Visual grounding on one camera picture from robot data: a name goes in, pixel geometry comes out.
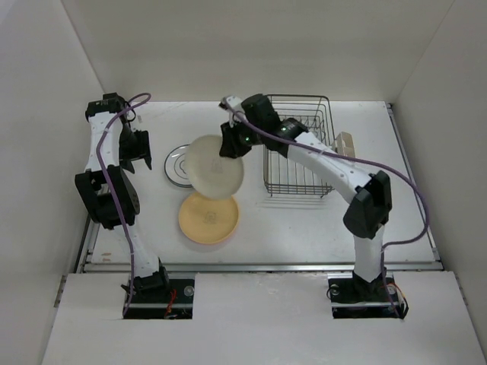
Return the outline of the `cream white plate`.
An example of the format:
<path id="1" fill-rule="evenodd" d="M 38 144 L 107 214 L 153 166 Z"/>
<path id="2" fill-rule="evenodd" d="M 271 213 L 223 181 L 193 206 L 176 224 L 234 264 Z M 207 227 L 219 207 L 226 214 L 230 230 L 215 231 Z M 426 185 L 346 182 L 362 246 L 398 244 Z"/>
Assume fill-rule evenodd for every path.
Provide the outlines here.
<path id="1" fill-rule="evenodd" d="M 195 139 L 185 154 L 184 167 L 193 188 L 206 198 L 230 198 L 244 180 L 244 162 L 238 157 L 221 157 L 222 137 L 203 135 Z"/>

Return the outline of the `grey patterned plate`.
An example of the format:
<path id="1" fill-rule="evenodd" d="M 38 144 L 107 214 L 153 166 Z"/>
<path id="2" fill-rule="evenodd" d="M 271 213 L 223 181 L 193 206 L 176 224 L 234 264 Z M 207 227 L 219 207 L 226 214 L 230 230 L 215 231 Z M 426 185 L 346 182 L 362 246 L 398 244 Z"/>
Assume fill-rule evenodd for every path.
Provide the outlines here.
<path id="1" fill-rule="evenodd" d="M 188 144 L 182 144 L 174 148 L 164 160 L 164 175 L 170 183 L 183 189 L 191 189 L 193 187 L 184 166 L 188 148 Z"/>

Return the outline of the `tan yellow plate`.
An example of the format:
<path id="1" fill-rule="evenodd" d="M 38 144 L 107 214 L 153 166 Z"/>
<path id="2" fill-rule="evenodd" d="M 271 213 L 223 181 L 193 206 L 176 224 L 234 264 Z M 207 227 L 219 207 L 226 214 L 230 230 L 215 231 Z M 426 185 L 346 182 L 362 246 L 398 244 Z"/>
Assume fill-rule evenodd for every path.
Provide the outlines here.
<path id="1" fill-rule="evenodd" d="M 239 221 L 240 209 L 233 196 L 211 200 L 194 192 L 184 200 L 178 213 L 182 233 L 203 245 L 223 242 L 234 233 Z"/>

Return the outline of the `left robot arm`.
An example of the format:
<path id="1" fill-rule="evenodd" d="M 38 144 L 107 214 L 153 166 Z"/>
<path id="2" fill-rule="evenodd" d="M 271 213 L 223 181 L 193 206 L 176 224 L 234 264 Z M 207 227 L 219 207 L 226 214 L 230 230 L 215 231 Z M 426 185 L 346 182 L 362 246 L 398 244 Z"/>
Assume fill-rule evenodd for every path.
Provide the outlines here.
<path id="1" fill-rule="evenodd" d="M 142 242 L 137 224 L 140 201 L 128 177 L 137 160 L 148 167 L 152 163 L 149 134 L 132 126 L 135 119 L 129 116 L 150 97 L 143 93 L 126 100 L 110 93 L 88 104 L 90 153 L 84 172 L 75 176 L 75 186 L 91 220 L 125 242 L 131 265 L 124 287 L 129 298 L 159 302 L 168 297 L 170 282 L 161 260 Z"/>

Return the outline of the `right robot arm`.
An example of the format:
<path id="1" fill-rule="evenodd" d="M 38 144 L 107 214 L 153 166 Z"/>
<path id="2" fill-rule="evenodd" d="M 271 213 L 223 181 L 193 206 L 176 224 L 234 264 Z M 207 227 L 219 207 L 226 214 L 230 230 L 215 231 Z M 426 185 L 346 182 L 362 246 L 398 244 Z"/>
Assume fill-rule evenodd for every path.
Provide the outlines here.
<path id="1" fill-rule="evenodd" d="M 371 299 L 384 277 L 380 251 L 392 209 L 389 176 L 383 170 L 368 173 L 357 167 L 298 119 L 282 119 L 263 94 L 245 100 L 227 96 L 219 106 L 229 113 L 229 120 L 221 125 L 222 157 L 242 157 L 261 144 L 309 169 L 342 196 L 348 205 L 342 221 L 355 244 L 352 289 L 357 297 Z"/>

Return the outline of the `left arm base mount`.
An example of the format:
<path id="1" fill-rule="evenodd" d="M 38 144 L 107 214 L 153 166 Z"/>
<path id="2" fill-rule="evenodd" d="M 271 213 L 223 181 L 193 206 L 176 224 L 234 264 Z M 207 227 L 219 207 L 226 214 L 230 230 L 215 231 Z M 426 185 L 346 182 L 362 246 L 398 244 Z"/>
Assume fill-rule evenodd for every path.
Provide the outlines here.
<path id="1" fill-rule="evenodd" d="M 195 278 L 172 278 L 170 289 L 165 293 L 156 291 L 144 296 L 134 293 L 123 318 L 192 319 L 194 295 Z"/>

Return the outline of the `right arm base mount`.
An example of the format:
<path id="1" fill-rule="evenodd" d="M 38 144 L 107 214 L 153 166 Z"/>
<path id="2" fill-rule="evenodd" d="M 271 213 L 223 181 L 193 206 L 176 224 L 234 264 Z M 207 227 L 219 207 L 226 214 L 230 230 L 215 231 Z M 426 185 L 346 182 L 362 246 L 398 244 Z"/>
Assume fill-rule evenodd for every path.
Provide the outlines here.
<path id="1" fill-rule="evenodd" d="M 326 295 L 334 319 L 405 319 L 409 304 L 393 277 L 371 283 L 359 277 L 328 278 Z"/>

